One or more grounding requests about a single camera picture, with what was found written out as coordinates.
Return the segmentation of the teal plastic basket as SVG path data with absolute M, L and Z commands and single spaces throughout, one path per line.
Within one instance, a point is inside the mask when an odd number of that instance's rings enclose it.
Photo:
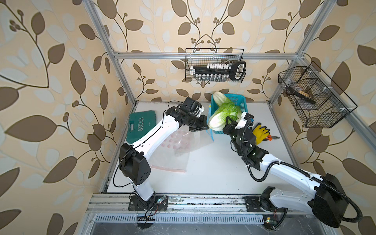
M 227 98 L 231 100 L 235 105 L 241 108 L 242 113 L 248 112 L 246 99 L 242 95 L 235 95 L 235 94 L 224 94 Z M 218 109 L 219 107 L 215 104 L 213 98 L 211 98 L 211 105 L 209 110 L 209 118 L 211 115 Z M 213 131 L 215 134 L 223 134 L 223 131 Z

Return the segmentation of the green plastic tool case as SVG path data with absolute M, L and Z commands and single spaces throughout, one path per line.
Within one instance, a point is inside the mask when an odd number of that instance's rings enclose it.
M 152 128 L 156 126 L 155 111 L 144 111 L 132 113 L 129 117 L 128 132 L 126 141 L 132 144 L 144 135 L 146 135 Z

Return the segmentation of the clear pink-zip dotted bag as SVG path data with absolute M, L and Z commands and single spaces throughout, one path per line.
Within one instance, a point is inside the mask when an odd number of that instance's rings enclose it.
M 176 131 L 169 135 L 148 160 L 150 166 L 164 171 L 184 173 L 191 152 L 193 134 Z

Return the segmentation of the dark tool in right basket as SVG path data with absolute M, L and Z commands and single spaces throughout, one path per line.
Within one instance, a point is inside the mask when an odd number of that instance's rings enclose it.
M 312 96 L 310 96 L 309 94 L 307 94 L 307 93 L 305 93 L 301 90 L 297 90 L 295 87 L 288 86 L 287 90 L 288 90 L 289 95 L 296 96 L 297 100 L 300 101 L 300 102 L 306 102 L 306 103 L 309 103 L 309 104 L 315 104 L 316 103 L 313 100 Z

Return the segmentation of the chinese cabbage in basket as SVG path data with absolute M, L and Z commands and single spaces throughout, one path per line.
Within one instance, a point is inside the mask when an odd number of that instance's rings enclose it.
M 231 102 L 229 98 L 219 91 L 214 92 L 211 97 L 218 107 L 220 107 L 222 104 Z

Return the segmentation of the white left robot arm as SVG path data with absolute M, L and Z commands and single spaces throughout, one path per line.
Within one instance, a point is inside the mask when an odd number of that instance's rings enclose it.
M 119 151 L 118 170 L 128 178 L 136 195 L 144 202 L 155 194 L 148 177 L 151 174 L 149 159 L 155 150 L 180 127 L 187 126 L 189 131 L 198 132 L 209 129 L 205 108 L 201 105 L 188 107 L 180 104 L 163 112 L 161 121 L 145 136 L 133 144 L 123 144 Z

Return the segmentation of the socket set black holder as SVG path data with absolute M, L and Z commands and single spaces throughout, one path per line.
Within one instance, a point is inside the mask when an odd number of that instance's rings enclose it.
M 228 63 L 190 66 L 188 75 L 197 81 L 242 82 L 246 75 L 246 62 L 229 61 Z

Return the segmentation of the chinese cabbage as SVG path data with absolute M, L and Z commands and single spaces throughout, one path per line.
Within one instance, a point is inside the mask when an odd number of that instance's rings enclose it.
M 211 97 L 218 107 L 220 107 L 222 104 L 231 102 L 229 98 L 219 91 L 214 92 Z
M 241 108 L 233 102 L 223 103 L 209 118 L 209 128 L 213 131 L 222 131 L 226 125 L 226 118 L 238 121 L 241 117 Z

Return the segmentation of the orange handled pliers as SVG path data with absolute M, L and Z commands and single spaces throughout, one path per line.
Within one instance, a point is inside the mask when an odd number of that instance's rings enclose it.
M 278 136 L 268 135 L 268 136 L 264 139 L 264 141 L 272 141 L 272 140 L 278 140 L 278 139 L 280 139 L 280 137 L 278 137 Z

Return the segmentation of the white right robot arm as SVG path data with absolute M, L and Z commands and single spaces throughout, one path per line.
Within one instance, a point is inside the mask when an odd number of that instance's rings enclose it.
M 227 117 L 223 128 L 223 133 L 230 136 L 235 152 L 246 164 L 251 178 L 263 182 L 268 175 L 274 175 L 300 190 L 300 193 L 295 193 L 267 187 L 259 198 L 261 208 L 265 211 L 275 207 L 312 213 L 333 228 L 340 227 L 343 221 L 358 223 L 363 219 L 360 207 L 346 195 L 334 175 L 327 173 L 322 176 L 305 171 L 258 147 L 252 124 L 253 116 L 246 113 L 240 121 Z

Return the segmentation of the clear blue-zip zipper bag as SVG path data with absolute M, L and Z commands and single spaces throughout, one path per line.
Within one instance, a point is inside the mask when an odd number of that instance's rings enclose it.
M 172 149 L 176 155 L 189 154 L 213 143 L 210 130 L 192 132 L 187 126 L 182 126 L 170 137 Z

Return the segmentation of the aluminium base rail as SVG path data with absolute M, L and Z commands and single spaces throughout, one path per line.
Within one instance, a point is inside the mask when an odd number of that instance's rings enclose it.
M 272 191 L 268 195 L 240 194 L 154 194 L 148 201 L 136 194 L 96 193 L 92 196 L 87 212 L 126 213 L 158 209 L 162 212 L 252 212 L 269 213 L 283 208 L 298 214 L 312 214 L 303 193 Z

